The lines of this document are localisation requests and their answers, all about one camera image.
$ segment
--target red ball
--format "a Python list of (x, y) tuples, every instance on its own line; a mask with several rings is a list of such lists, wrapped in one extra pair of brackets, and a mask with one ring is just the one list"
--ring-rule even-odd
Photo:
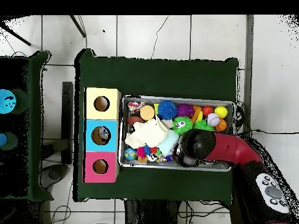
[(211, 106), (204, 106), (203, 109), (201, 110), (203, 112), (203, 115), (207, 117), (210, 113), (213, 113), (214, 110)]

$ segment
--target white ball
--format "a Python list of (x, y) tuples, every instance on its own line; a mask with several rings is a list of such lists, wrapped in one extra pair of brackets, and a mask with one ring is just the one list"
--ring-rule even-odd
[(216, 113), (210, 113), (207, 117), (207, 123), (210, 126), (216, 126), (220, 122), (220, 117)]

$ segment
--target blue spiky ball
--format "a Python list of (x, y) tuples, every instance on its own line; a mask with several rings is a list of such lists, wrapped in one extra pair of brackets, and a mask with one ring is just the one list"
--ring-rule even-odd
[(163, 120), (171, 120), (176, 117), (178, 109), (176, 108), (175, 103), (170, 100), (164, 100), (159, 103), (158, 106), (158, 115)]

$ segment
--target green spiky ball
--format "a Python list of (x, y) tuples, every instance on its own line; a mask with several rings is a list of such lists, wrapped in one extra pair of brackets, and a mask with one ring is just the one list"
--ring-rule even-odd
[(192, 127), (193, 124), (189, 117), (176, 117), (172, 122), (172, 129), (180, 136), (183, 135), (188, 130), (192, 129)]
[(214, 127), (209, 126), (205, 120), (201, 120), (199, 122), (196, 122), (193, 125), (193, 129), (201, 129), (201, 130), (204, 130), (204, 131), (215, 131)]

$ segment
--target green mat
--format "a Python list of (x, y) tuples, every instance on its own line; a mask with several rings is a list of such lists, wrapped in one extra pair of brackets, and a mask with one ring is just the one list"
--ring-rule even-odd
[[(174, 61), (95, 57), (83, 49), (75, 59), (76, 161), (82, 161), (84, 87), (116, 88), (122, 95), (236, 100), (238, 60)], [(82, 162), (74, 165), (74, 199), (134, 198), (222, 200), (231, 204), (231, 171), (187, 171), (121, 167), (115, 183), (83, 183)]]

